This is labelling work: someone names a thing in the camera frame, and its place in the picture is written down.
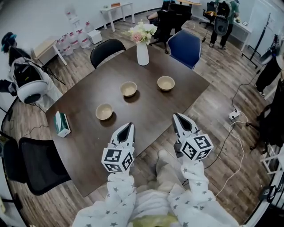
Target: power strip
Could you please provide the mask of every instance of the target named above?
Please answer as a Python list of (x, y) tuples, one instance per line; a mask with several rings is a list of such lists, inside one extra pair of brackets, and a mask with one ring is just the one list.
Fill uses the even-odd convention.
[(236, 119), (240, 115), (240, 112), (238, 110), (233, 111), (232, 113), (229, 114), (230, 120)]

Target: tissue box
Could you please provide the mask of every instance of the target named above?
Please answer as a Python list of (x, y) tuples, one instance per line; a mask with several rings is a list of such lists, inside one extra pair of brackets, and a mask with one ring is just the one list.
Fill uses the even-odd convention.
[(71, 132), (66, 115), (64, 113), (60, 113), (59, 111), (57, 111), (54, 117), (54, 122), (56, 133), (58, 136), (63, 138)]
[(101, 33), (99, 31), (97, 31), (97, 30), (93, 30), (93, 31), (89, 32), (88, 36), (89, 36), (89, 40), (93, 44), (99, 43), (99, 42), (101, 42), (103, 40), (102, 36), (101, 36)]

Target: blue chair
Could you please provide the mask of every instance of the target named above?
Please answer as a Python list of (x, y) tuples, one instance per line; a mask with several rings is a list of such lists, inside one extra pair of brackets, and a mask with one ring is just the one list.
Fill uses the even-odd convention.
[(194, 69), (201, 56), (201, 40), (188, 31), (181, 30), (168, 40), (170, 56)]

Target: bowl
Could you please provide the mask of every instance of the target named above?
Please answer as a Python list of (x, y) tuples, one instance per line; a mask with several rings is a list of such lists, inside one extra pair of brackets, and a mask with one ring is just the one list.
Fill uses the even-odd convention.
[(101, 104), (97, 107), (96, 109), (96, 117), (99, 119), (99, 120), (107, 120), (109, 119), (111, 116), (112, 116), (112, 107), (110, 104), (107, 104), (107, 103), (104, 103), (104, 104)]
[(160, 77), (157, 83), (159, 88), (164, 91), (171, 90), (175, 85), (174, 79), (169, 76)]
[(128, 81), (120, 86), (120, 91), (125, 97), (131, 97), (137, 91), (137, 85), (134, 82)]

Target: white vase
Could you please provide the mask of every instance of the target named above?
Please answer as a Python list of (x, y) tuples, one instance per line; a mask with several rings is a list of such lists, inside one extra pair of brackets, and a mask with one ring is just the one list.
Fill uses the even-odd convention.
[(138, 64), (145, 66), (149, 63), (149, 54), (146, 43), (137, 44), (137, 60)]

